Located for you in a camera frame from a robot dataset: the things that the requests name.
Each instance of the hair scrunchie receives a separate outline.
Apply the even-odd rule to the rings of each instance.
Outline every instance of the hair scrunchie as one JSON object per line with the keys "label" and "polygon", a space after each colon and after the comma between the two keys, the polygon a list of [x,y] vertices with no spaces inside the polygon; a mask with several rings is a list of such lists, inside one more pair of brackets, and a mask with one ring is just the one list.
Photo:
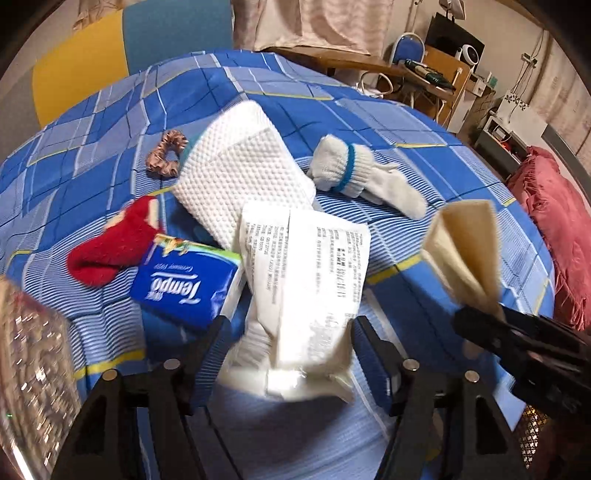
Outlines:
{"label": "hair scrunchie", "polygon": [[179,130],[168,130],[162,134],[162,140],[156,145],[148,157],[146,167],[163,177],[178,176],[178,160],[166,160],[166,154],[172,150],[177,158],[187,146],[187,138]]}

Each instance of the clear plastic container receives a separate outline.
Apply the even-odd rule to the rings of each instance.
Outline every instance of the clear plastic container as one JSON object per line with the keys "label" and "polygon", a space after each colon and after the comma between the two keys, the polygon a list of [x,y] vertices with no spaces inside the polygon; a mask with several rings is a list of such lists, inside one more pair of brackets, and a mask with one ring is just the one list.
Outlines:
{"label": "clear plastic container", "polygon": [[26,478],[49,479],[80,410],[67,328],[0,277],[0,445]]}

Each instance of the blue chair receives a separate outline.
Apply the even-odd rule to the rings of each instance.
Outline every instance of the blue chair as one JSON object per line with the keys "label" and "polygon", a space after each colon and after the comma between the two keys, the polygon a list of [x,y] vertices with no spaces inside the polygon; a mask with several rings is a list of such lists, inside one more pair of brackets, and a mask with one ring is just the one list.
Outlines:
{"label": "blue chair", "polygon": [[400,60],[414,60],[422,63],[424,56],[425,44],[423,39],[416,33],[406,32],[400,35],[400,38],[392,46],[390,65],[397,64]]}

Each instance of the screw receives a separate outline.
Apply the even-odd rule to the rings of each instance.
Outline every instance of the screw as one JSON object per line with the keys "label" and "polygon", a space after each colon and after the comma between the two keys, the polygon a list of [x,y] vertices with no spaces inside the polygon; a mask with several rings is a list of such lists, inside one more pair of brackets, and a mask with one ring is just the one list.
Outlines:
{"label": "screw", "polygon": [[480,380],[480,375],[478,375],[478,373],[475,372],[474,370],[468,370],[464,374],[464,377],[466,377],[466,380],[468,380],[469,382],[472,382],[472,383],[476,383]]}
{"label": "screw", "polygon": [[115,378],[117,378],[117,370],[114,370],[113,368],[103,373],[103,380],[107,380],[107,382],[110,382]]}
{"label": "screw", "polygon": [[176,358],[169,358],[164,362],[164,368],[166,370],[176,370],[178,367],[180,367],[180,365],[181,362]]}
{"label": "screw", "polygon": [[406,370],[410,370],[411,372],[416,372],[418,370],[418,367],[421,366],[421,364],[418,361],[416,361],[414,358],[407,358],[404,362],[402,362],[402,366]]}

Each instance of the metal mesh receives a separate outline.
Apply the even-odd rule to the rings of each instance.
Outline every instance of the metal mesh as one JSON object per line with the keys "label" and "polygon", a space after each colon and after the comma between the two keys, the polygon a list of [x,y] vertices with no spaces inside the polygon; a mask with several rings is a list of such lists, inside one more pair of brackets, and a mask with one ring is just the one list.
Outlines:
{"label": "metal mesh", "polygon": [[515,427],[515,435],[519,440],[521,454],[527,468],[530,467],[535,450],[538,448],[538,436],[542,426],[547,421],[548,416],[528,405]]}

